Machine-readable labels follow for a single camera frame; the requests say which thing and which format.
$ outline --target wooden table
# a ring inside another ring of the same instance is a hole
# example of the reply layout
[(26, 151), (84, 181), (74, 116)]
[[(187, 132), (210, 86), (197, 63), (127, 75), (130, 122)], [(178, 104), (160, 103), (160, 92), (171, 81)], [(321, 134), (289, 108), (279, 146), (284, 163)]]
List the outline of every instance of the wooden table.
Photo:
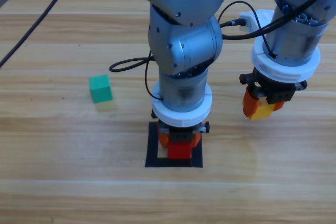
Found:
[[(1, 56), (50, 1), (0, 9)], [(235, 5), (223, 20), (241, 11)], [(0, 223), (336, 223), (335, 22), (307, 91), (257, 122), (242, 113), (238, 80), (253, 69), (253, 40), (225, 42), (208, 79), (203, 169), (144, 168), (151, 100), (143, 67), (110, 74), (113, 102), (91, 101), (89, 76), (148, 55), (148, 24), (145, 0), (60, 0), (0, 71)], [(152, 87), (158, 68), (150, 69)]]

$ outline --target green block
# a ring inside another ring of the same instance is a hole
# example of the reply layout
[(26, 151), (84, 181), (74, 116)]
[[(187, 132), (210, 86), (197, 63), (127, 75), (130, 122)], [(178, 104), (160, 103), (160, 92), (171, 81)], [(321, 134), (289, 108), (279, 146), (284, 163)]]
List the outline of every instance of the green block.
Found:
[(107, 74), (89, 77), (89, 85), (94, 103), (107, 102), (113, 99), (110, 80)]

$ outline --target toy block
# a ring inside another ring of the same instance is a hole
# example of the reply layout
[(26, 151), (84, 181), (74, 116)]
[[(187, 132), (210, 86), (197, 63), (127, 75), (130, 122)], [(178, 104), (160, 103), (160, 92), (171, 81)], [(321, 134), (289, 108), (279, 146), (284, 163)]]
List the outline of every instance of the toy block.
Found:
[(107, 74), (89, 77), (89, 86), (94, 103), (111, 101), (113, 99), (110, 80)]
[(275, 104), (268, 104), (268, 105), (261, 105), (258, 107), (256, 113), (251, 115), (249, 118), (251, 121), (263, 119), (263, 118), (268, 118), (272, 115)]
[(274, 111), (278, 111), (282, 109), (282, 107), (285, 105), (285, 102), (277, 102), (274, 108)]
[(201, 139), (202, 139), (202, 134), (201, 133), (194, 134), (193, 135), (193, 141), (191, 143), (191, 147), (195, 148), (198, 145), (198, 143), (201, 141)]
[(191, 143), (169, 143), (168, 159), (190, 159), (191, 158)]

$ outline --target robotic arm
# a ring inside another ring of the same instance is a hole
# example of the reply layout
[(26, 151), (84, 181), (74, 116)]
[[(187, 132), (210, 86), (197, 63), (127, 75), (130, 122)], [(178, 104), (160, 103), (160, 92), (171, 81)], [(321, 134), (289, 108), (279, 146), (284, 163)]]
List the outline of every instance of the robotic arm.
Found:
[[(2, 6), (7, 0), (0, 0)], [(160, 82), (156, 93), (163, 101), (153, 101), (155, 113), (167, 110), (163, 121), (171, 126), (192, 126), (204, 120), (209, 108), (197, 113), (193, 123), (172, 122), (171, 117), (191, 116), (199, 110), (207, 89), (207, 70), (222, 49), (222, 32), (214, 17), (223, 0), (148, 0), (151, 2), (149, 45), (159, 65)], [(287, 14), (306, 0), (275, 0), (273, 20)], [(306, 11), (266, 37), (270, 50), (258, 37), (252, 51), (255, 69), (240, 77), (248, 84), (244, 97), (244, 113), (253, 118), (266, 97), (268, 112), (282, 107), (294, 93), (307, 87), (306, 80), (320, 61), (317, 44), (328, 22), (336, 15), (334, 0), (318, 0)]]
[[(0, 6), (6, 1), (0, 0)], [(207, 68), (222, 49), (214, 14), (224, 0), (148, 1), (149, 44), (160, 69), (164, 105), (174, 111), (192, 111), (204, 99)]]
[[(260, 22), (269, 24), (300, 6), (307, 0), (275, 0), (277, 7), (272, 17), (268, 10), (259, 10)], [(317, 0), (303, 13), (280, 28), (268, 33), (266, 41), (256, 38), (251, 54), (255, 65), (253, 73), (240, 76), (242, 84), (248, 84), (244, 97), (244, 114), (251, 120), (268, 117), (292, 99), (296, 91), (307, 88), (307, 80), (320, 62), (317, 47), (326, 27), (336, 15), (335, 0)], [(251, 14), (250, 23), (257, 28)], [(267, 104), (259, 99), (267, 98)]]

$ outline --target cable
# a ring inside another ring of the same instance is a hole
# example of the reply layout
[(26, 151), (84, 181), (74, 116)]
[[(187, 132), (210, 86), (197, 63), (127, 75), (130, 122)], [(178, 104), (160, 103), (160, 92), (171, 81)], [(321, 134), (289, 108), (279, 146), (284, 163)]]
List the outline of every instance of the cable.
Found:
[(243, 39), (253, 39), (265, 34), (268, 34), (281, 26), (285, 25), (286, 23), (290, 22), (293, 18), (297, 17), (299, 14), (303, 13), (307, 8), (313, 5), (317, 0), (308, 0), (299, 7), (295, 8), (288, 14), (283, 15), (282, 17), (278, 18), (277, 20), (273, 21), (272, 23), (268, 24), (267, 26), (254, 31), (250, 34), (245, 35), (236, 35), (236, 36), (228, 36), (223, 35), (223, 39), (225, 40), (243, 40)]
[[(135, 63), (131, 66), (128, 66), (128, 67), (124, 67), (124, 68), (118, 68), (118, 69), (115, 69), (115, 67), (119, 66), (119, 65), (122, 65), (122, 64), (125, 64), (125, 63), (130, 63), (130, 62), (133, 62), (133, 61), (140, 61), (138, 63)], [(163, 101), (163, 98), (158, 98), (158, 97), (155, 97), (151, 91), (149, 90), (148, 88), (148, 84), (147, 84), (147, 72), (148, 72), (148, 65), (149, 65), (149, 62), (150, 61), (155, 61), (154, 60), (154, 57), (152, 56), (152, 51), (149, 52), (149, 55), (148, 57), (145, 57), (145, 58), (133, 58), (133, 59), (128, 59), (128, 60), (122, 60), (122, 61), (119, 61), (115, 64), (113, 64), (111, 67), (110, 67), (110, 71), (113, 72), (113, 73), (119, 73), (119, 72), (124, 72), (124, 71), (128, 71), (128, 70), (131, 70), (133, 68), (136, 68), (138, 66), (141, 66), (141, 65), (144, 65), (146, 64), (146, 70), (145, 70), (145, 86), (146, 86), (146, 89), (147, 89), (147, 92), (148, 94), (152, 97), (152, 98), (155, 98), (157, 100), (161, 100)]]
[(22, 39), (12, 48), (12, 50), (5, 56), (5, 58), (0, 61), (0, 68), (10, 59), (10, 57), (20, 48), (20, 46), (26, 41), (26, 39), (32, 34), (36, 27), (44, 20), (48, 15), (53, 6), (58, 0), (52, 0), (47, 9), (42, 13), (39, 19), (33, 24), (33, 26), (28, 30), (28, 32), (22, 37)]
[[(124, 72), (124, 71), (127, 71), (127, 70), (131, 70), (133, 68), (136, 68), (136, 67), (139, 67), (141, 65), (144, 65), (146, 64), (148, 61), (151, 61), (151, 60), (154, 60), (154, 57), (150, 57), (149, 59), (147, 57), (144, 57), (144, 58), (133, 58), (133, 59), (128, 59), (128, 60), (122, 60), (122, 61), (119, 61), (115, 64), (113, 64), (111, 67), (110, 67), (110, 71), (113, 72), (113, 73), (119, 73), (119, 72)], [(115, 69), (115, 67), (119, 66), (119, 65), (122, 65), (122, 64), (126, 64), (126, 63), (130, 63), (130, 62), (133, 62), (133, 61), (140, 61), (138, 63), (135, 63), (131, 66), (128, 66), (128, 67), (125, 67), (125, 68), (118, 68), (118, 69)]]
[(157, 100), (160, 100), (160, 101), (163, 101), (163, 98), (159, 98), (159, 97), (155, 97), (149, 90), (148, 88), (148, 84), (147, 84), (147, 72), (148, 72), (148, 65), (149, 65), (149, 62), (151, 61), (151, 54), (152, 54), (152, 51), (149, 52), (149, 56), (148, 56), (148, 61), (146, 63), (146, 70), (145, 70), (145, 85), (146, 85), (146, 89), (147, 89), (147, 92), (148, 94), (154, 98), (154, 99), (157, 99)]
[[(221, 14), (220, 14), (220, 16), (219, 16), (219, 18), (218, 18), (218, 22), (220, 22), (220, 18), (221, 18), (222, 15), (225, 13), (225, 11), (226, 11), (230, 6), (235, 5), (235, 4), (244, 4), (244, 5), (247, 5), (248, 7), (250, 7), (250, 9), (252, 10), (254, 16), (256, 17), (256, 21), (257, 21), (257, 24), (258, 24), (259, 29), (262, 29), (256, 11), (254, 10), (254, 8), (253, 8), (248, 2), (245, 2), (245, 1), (235, 1), (235, 2), (233, 2), (233, 3), (231, 3), (231, 4), (229, 4), (228, 6), (226, 6), (226, 8), (221, 12)], [(262, 38), (263, 38), (263, 40), (264, 40), (264, 42), (265, 42), (265, 45), (266, 45), (266, 47), (267, 47), (268, 54), (269, 54), (272, 58), (275, 59), (275, 58), (276, 58), (276, 54), (274, 54), (274, 53), (272, 52), (272, 50), (271, 50), (271, 48), (269, 47), (268, 42), (267, 42), (266, 37), (265, 37), (264, 34), (262, 35)]]
[(220, 24), (220, 27), (227, 27), (227, 26), (246, 26), (246, 20), (244, 18), (238, 18), (231, 21), (227, 21), (225, 23)]

